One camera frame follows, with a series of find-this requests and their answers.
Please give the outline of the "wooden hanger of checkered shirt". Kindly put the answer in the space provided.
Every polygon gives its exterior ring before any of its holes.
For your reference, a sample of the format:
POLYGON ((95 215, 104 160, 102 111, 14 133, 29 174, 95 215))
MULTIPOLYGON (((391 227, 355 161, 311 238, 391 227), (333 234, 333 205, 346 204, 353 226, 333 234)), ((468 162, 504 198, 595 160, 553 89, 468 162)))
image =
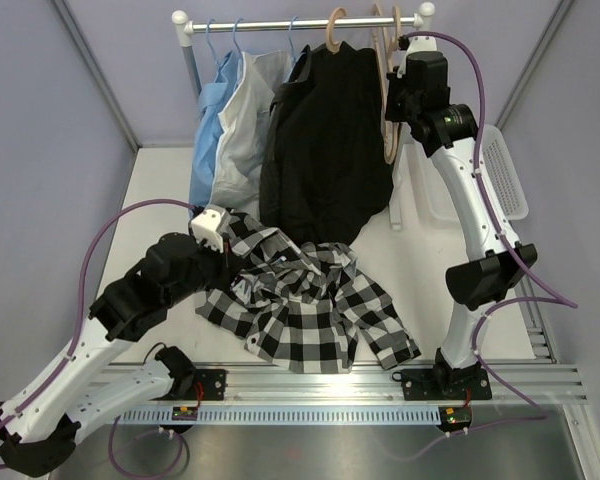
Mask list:
POLYGON ((373 48, 376 53, 381 93, 382 93, 382 118, 384 126, 384 159, 387 164, 392 164, 398 156, 399 136, 401 127, 385 119, 388 106, 389 81, 387 74, 393 71, 393 54, 398 50, 398 34, 402 30, 401 10, 397 5, 392 7, 393 35, 389 34, 386 26, 376 27, 372 31, 373 48))

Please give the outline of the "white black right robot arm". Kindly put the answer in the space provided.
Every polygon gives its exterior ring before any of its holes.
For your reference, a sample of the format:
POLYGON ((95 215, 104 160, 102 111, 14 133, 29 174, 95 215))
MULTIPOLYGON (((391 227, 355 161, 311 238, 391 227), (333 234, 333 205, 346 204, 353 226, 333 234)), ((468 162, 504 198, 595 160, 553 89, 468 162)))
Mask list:
POLYGON ((473 113, 450 101, 443 54, 409 53, 388 80, 386 117, 410 127, 413 139, 439 172, 458 215, 467 255, 465 263, 445 273, 454 301, 447 335, 432 368, 412 383, 442 398, 488 399, 488 377, 477 357, 484 336, 477 327, 535 263, 537 250, 521 244, 499 205, 479 150, 473 113))

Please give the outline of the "wooden hanger of black shirt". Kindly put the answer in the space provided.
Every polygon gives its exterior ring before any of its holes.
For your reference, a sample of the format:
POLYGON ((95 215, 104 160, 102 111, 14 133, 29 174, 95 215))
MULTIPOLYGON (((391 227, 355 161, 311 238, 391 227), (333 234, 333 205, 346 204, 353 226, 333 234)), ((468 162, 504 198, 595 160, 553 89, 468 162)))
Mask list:
POLYGON ((347 12, 344 7, 337 7, 331 12, 327 20, 327 25, 325 28, 325 47, 332 54, 337 54, 341 47, 341 41, 336 41, 333 36, 336 22, 346 15, 347 12))

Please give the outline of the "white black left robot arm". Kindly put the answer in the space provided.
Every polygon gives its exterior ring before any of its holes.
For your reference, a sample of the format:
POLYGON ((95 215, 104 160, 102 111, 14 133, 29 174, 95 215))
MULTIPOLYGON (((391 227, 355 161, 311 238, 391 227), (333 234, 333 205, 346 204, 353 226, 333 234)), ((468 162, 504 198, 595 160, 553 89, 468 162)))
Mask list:
POLYGON ((2 467, 38 478, 64 463, 92 433, 149 400, 199 389, 196 368, 175 346, 112 384, 87 386, 112 360, 163 323, 191 295, 226 287, 236 260, 225 234, 170 233, 91 305, 81 332, 23 392, 0 402, 2 467))

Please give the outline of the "black white checkered shirt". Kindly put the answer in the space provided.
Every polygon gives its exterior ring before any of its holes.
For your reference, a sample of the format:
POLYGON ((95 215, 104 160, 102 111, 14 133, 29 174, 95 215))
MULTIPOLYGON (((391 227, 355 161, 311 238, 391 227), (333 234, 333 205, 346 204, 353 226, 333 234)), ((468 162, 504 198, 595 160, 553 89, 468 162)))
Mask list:
POLYGON ((297 245, 236 210, 225 233, 238 271, 228 286, 206 291, 196 312, 246 351, 301 374, 350 372, 361 340, 385 370, 420 356, 391 296, 349 246, 297 245))

